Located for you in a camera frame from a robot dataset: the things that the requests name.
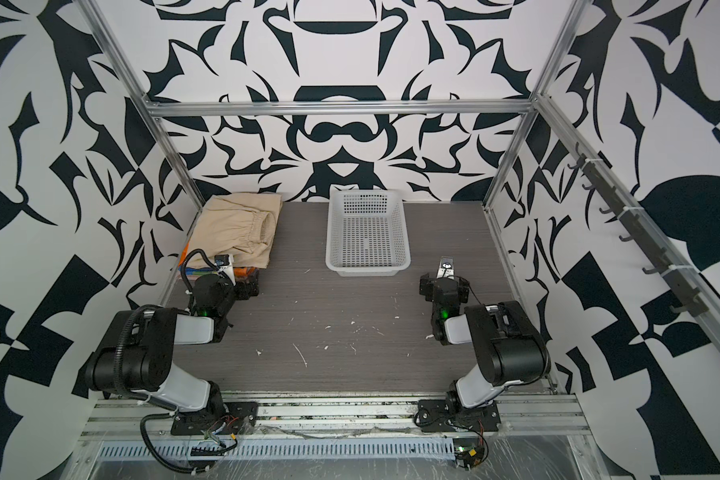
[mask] basket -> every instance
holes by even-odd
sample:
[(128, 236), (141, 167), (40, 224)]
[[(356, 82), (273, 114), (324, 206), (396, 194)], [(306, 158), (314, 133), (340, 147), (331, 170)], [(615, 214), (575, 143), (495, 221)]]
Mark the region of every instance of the basket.
[(391, 276), (411, 264), (403, 202), (387, 190), (334, 190), (326, 265), (341, 276)]

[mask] black mounting plate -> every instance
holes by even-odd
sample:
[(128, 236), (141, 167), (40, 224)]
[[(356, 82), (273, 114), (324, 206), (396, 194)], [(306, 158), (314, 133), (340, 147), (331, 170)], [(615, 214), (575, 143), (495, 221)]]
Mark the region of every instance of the black mounting plate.
[[(218, 432), (217, 435), (229, 435), (231, 433), (237, 435), (246, 423), (249, 423), (251, 426), (256, 424), (256, 414), (259, 411), (258, 403), (224, 402), (224, 406), (229, 412), (226, 415), (231, 416), (232, 421), (225, 426), (223, 430)], [(218, 418), (193, 415), (192, 412), (179, 412), (176, 417), (173, 418), (170, 434), (174, 436), (201, 435), (203, 430), (212, 427), (213, 423), (217, 420)]]
[(482, 408), (462, 408), (455, 416), (451, 415), (453, 410), (448, 406), (448, 401), (445, 399), (419, 400), (418, 409), (419, 411), (425, 409), (427, 416), (430, 417), (423, 418), (423, 415), (421, 415), (419, 417), (420, 422), (426, 423), (431, 421), (432, 418), (436, 418), (434, 423), (422, 427), (424, 433), (455, 432), (456, 428), (446, 424), (448, 418), (451, 418), (452, 423), (456, 425), (469, 427), (477, 431), (480, 431), (480, 424), (482, 423), (485, 432), (498, 432), (501, 424), (496, 402)]

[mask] folded clothes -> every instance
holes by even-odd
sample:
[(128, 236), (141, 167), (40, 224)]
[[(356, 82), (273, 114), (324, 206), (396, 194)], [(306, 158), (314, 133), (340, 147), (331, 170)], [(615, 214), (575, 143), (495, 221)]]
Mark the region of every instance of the folded clothes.
[[(202, 208), (188, 250), (201, 248), (211, 261), (229, 254), (235, 266), (266, 268), (281, 206), (279, 194), (214, 195)], [(206, 264), (195, 256), (187, 266)]]

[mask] patterned wallpaper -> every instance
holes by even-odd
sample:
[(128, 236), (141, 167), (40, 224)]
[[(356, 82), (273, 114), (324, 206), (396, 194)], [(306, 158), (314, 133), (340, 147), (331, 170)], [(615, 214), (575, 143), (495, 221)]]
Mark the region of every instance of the patterned wallpaper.
[(291, 101), (527, 98), (570, 0), (99, 4), (152, 99)]
[(76, 5), (0, 0), (0, 478), (60, 473), (81, 367), (195, 213)]
[[(552, 99), (720, 294), (720, 2), (595, 0), (578, 33)], [(494, 208), (558, 377), (614, 478), (720, 478), (720, 354), (572, 163), (538, 120)]]
[(297, 115), (164, 122), (202, 194), (396, 190), (405, 200), (482, 200), (518, 114)]

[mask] white debris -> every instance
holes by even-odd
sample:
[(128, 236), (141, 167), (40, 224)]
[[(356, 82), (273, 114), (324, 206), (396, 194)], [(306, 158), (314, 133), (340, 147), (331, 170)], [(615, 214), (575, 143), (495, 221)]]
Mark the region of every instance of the white debris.
[(302, 358), (302, 361), (304, 362), (304, 368), (307, 368), (307, 360), (304, 360), (304, 355), (302, 355), (302, 351), (298, 349), (295, 343), (291, 343), (291, 345), (293, 345), (293, 348), (295, 348), (298, 352), (298, 356)]

